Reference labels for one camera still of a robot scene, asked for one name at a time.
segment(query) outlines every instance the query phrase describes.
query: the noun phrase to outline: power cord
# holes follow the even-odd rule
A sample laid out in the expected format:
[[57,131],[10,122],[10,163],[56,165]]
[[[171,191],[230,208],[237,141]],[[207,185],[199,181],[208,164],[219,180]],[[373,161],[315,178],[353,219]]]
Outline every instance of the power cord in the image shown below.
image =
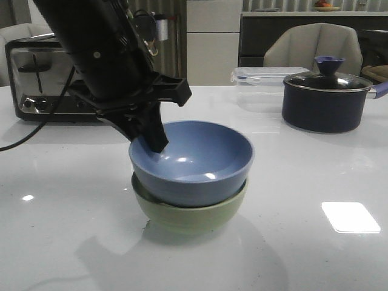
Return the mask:
[[5,147],[0,147],[0,152],[4,152],[6,150],[13,149],[14,147],[20,146],[22,143],[28,141],[30,138],[32,138],[34,135],[36,135],[37,132],[40,131],[42,129],[42,127],[44,127],[49,122],[50,118],[54,115],[54,113],[58,109],[58,106],[62,102],[62,99],[65,96],[66,91],[67,91],[67,89],[68,89],[68,87],[73,79],[74,73],[75,73],[75,68],[72,67],[72,70],[70,71],[70,74],[67,77],[65,86],[63,87],[62,92],[61,92],[58,100],[54,103],[53,108],[51,109],[50,113],[46,116],[46,118],[42,121],[42,123],[40,123],[40,125],[38,125],[37,128],[35,128],[31,133],[29,133],[27,136],[25,136],[21,140],[15,142],[14,144],[10,144],[10,145],[7,145]]

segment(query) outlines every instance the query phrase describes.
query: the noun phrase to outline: toaster knob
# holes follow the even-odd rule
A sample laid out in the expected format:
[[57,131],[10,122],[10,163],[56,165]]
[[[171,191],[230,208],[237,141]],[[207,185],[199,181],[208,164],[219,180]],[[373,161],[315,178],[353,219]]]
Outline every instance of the toaster knob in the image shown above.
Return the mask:
[[44,111],[47,106],[48,106],[48,103],[47,103],[47,100],[44,99],[44,98],[38,98],[35,103],[34,103],[34,106],[36,109],[38,109],[39,111]]
[[26,106],[27,108],[30,108],[32,106],[32,102],[30,100],[26,100],[24,101],[24,106]]
[[79,101],[79,102],[77,103],[77,107],[80,108],[80,109],[84,108],[85,106],[86,106],[85,101]]

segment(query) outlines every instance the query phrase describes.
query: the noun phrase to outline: robotic arm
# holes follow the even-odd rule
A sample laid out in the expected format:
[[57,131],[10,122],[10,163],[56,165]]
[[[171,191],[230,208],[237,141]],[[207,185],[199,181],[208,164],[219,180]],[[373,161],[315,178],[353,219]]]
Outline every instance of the robotic arm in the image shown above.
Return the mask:
[[152,151],[168,140],[160,102],[183,106],[191,96],[185,79],[153,70],[147,43],[125,12],[125,0],[33,0],[82,81],[69,92],[91,104],[98,119],[129,140],[143,135]]

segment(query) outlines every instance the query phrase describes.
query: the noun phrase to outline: pot handle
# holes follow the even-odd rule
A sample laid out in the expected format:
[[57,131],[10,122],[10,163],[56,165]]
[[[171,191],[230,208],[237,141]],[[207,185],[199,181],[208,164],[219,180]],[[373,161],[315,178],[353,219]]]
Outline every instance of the pot handle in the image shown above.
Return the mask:
[[378,99],[388,94],[388,81],[373,85],[369,90],[367,97],[369,99]]

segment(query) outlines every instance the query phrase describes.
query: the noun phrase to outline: cabinet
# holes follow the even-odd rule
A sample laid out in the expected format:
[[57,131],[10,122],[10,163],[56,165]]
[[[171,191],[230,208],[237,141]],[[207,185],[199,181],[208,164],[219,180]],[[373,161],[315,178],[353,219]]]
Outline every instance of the cabinet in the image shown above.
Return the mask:
[[388,30],[387,12],[244,12],[241,15],[239,67],[262,67],[264,55],[289,28],[326,22],[354,28]]
[[242,0],[187,1],[190,85],[230,85],[238,66]]

